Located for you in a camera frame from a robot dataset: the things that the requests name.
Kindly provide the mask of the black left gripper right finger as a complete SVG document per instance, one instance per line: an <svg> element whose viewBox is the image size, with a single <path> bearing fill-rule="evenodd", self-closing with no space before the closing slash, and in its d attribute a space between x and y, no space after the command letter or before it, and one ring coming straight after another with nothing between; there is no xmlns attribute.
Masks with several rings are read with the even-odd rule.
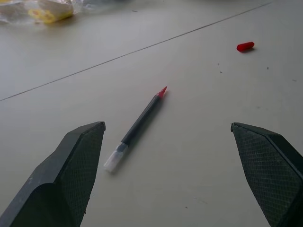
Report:
<svg viewBox="0 0 303 227"><path fill-rule="evenodd" d="M243 171L272 227L303 225L303 157L280 134L234 122L231 125Z"/></svg>

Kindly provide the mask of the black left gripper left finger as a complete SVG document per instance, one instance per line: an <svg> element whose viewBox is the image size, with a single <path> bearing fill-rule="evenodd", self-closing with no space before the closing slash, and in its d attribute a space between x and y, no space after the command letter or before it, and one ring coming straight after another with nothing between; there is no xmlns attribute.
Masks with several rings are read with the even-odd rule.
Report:
<svg viewBox="0 0 303 227"><path fill-rule="evenodd" d="M95 183L104 122L68 132L0 217L2 227L79 227Z"/></svg>

